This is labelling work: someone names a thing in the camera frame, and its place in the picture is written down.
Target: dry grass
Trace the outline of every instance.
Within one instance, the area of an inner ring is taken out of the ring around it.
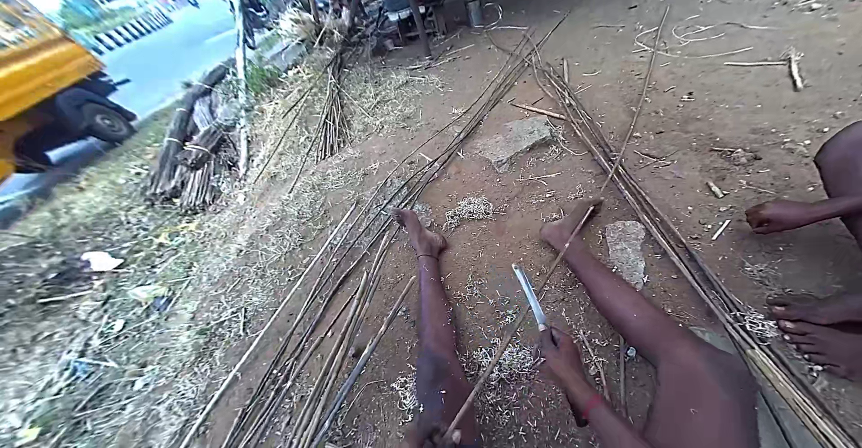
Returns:
[[[504,208],[494,208],[486,197],[467,197],[458,201],[458,206],[446,211],[446,223],[443,231],[452,231],[462,221],[492,220],[494,214],[503,214]]]

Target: hand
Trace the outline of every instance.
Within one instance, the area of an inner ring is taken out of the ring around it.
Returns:
[[[572,383],[584,381],[584,365],[574,339],[556,327],[548,326],[539,333],[539,351],[545,358],[541,370],[564,392]]]
[[[408,448],[455,448],[461,442],[461,430],[454,430],[451,438],[444,436],[448,426],[434,424],[426,429],[419,429],[416,426],[409,428],[407,439],[412,440],[408,443]]]
[[[816,222],[814,205],[795,200],[770,200],[746,211],[752,231],[758,234],[789,231]]]

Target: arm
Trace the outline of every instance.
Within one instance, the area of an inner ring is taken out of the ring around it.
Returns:
[[[572,409],[585,414],[602,440],[602,446],[650,448],[629,421],[620,418],[604,399],[597,399],[598,391],[587,382],[580,354],[571,337],[550,327],[540,334],[540,347],[545,357],[544,371],[566,393]]]
[[[755,233],[768,234],[859,213],[862,213],[862,195],[835,197],[811,204],[770,200],[746,211],[746,219]]]

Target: person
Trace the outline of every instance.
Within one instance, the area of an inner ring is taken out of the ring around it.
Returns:
[[[862,121],[829,138],[814,164],[827,199],[770,200],[746,211],[749,225],[755,233],[770,234],[840,218],[862,247]],[[862,291],[824,299],[783,295],[767,304],[784,339],[807,360],[836,376],[862,380]]]
[[[564,248],[590,206],[580,201],[562,220],[546,224],[541,237]],[[419,277],[419,343],[416,399],[422,407],[409,446],[478,446],[479,429],[470,408],[456,427],[457,439],[441,439],[472,390],[456,354],[451,308],[440,282],[440,254],[446,240],[424,228],[414,211],[398,210],[416,253]],[[564,255],[599,313],[658,371],[658,386],[644,429],[638,431],[604,401],[587,380],[575,341],[551,326],[540,334],[546,375],[566,394],[607,448],[755,448],[760,445],[754,410],[758,387],[737,356],[721,351],[679,325],[600,262],[576,237]]]

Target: leg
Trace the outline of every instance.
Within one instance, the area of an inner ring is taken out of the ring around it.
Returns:
[[[862,195],[862,121],[848,124],[823,144],[814,164],[830,197]],[[841,218],[862,247],[862,214]]]
[[[440,275],[440,253],[446,240],[419,223],[416,213],[396,212],[398,222],[407,228],[410,243],[418,257],[419,268],[419,352],[416,358],[416,399],[420,411],[417,434],[420,439],[435,427],[445,430],[467,399],[472,386],[467,381],[456,351],[456,332],[452,308]],[[471,411],[461,421],[461,444],[479,445],[476,415]]]
[[[830,199],[862,195],[862,121],[849,124],[820,148],[814,164]],[[841,218],[862,246],[862,215]],[[768,299],[784,339],[837,375],[862,380],[862,291],[825,299],[791,295]]]
[[[561,250],[588,205],[579,203],[572,214],[542,228],[545,242]],[[661,448],[759,445],[757,386],[741,361],[678,325],[598,261],[580,238],[565,259],[599,313],[659,373],[644,431],[648,441]]]

